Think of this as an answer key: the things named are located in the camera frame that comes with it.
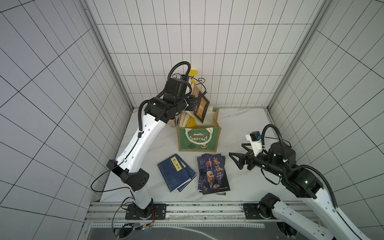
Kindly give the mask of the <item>dark bottom book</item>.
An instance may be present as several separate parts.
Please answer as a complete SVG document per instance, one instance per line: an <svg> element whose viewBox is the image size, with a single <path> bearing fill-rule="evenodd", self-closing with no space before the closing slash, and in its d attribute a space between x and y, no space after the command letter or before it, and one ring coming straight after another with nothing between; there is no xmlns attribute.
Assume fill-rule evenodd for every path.
<svg viewBox="0 0 384 240"><path fill-rule="evenodd" d="M202 94L203 93L201 92L199 86L194 84L192 96L193 98L200 98L194 100L194 108L190 112L200 123L204 122L210 104L210 101L207 99L206 95L201 97Z"/></svg>

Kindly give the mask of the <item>dark blue portrait book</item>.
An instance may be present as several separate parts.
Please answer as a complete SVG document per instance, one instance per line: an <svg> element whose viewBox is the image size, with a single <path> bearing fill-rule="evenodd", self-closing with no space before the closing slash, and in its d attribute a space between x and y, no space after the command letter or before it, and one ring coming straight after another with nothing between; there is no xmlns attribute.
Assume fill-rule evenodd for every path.
<svg viewBox="0 0 384 240"><path fill-rule="evenodd" d="M225 195L231 190L225 170L225 156L204 154L198 157L197 161L199 168L198 190L203 195Z"/></svg>

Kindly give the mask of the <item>burlap Christmas canvas bag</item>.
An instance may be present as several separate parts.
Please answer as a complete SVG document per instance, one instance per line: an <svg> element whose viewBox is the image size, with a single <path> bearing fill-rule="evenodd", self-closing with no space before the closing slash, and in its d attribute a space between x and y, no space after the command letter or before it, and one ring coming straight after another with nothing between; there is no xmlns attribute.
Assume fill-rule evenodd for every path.
<svg viewBox="0 0 384 240"><path fill-rule="evenodd" d="M215 153L222 130L218 123L219 112L219 108L209 107L203 123L194 117L198 125L197 129L179 128L178 120L176 130L179 151Z"/></svg>

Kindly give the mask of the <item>blue book with label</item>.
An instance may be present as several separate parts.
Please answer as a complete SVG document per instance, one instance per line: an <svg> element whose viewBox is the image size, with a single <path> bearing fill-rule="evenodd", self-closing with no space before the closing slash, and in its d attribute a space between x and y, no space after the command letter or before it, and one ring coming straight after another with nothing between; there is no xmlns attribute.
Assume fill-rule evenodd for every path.
<svg viewBox="0 0 384 240"><path fill-rule="evenodd" d="M189 183L191 177L179 155L174 154L158 163L158 168L170 192Z"/></svg>

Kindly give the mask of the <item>yellow book with barcode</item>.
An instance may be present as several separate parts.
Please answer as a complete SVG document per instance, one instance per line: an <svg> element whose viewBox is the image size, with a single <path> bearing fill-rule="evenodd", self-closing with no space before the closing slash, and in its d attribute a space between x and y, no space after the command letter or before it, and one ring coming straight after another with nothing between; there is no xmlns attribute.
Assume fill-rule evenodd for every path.
<svg viewBox="0 0 384 240"><path fill-rule="evenodd" d="M196 119L190 115L187 115L183 121L183 128L197 129L198 125Z"/></svg>

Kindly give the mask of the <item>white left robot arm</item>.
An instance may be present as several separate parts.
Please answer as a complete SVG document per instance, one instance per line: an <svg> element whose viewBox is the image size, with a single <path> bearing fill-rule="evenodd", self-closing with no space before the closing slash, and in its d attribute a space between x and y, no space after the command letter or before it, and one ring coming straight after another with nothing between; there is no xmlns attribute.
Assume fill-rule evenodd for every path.
<svg viewBox="0 0 384 240"><path fill-rule="evenodd" d="M152 217L154 211L154 201L146 186L150 175L141 168L144 156L165 125L182 111L192 111L202 98L192 95L190 71L191 64L187 61L171 68L164 89L140 104L139 127L135 136L120 156L107 163L107 171L113 172L130 190L133 198L131 206L142 219Z"/></svg>

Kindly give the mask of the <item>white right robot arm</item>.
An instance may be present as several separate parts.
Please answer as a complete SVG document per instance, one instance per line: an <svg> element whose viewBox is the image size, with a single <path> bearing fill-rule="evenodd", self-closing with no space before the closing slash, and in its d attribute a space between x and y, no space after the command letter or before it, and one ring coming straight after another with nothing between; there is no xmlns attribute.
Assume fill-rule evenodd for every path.
<svg viewBox="0 0 384 240"><path fill-rule="evenodd" d="M296 152L275 125L266 125L262 132L251 132L246 139L247 143L242 144L245 154L229 153L237 167L247 167L249 171L258 167L262 174L277 176L279 183L310 207L324 226L301 215L272 193L255 205L245 204L248 216L259 214L265 220L280 220L310 240L368 239L339 208L325 176L312 166L297 165Z"/></svg>

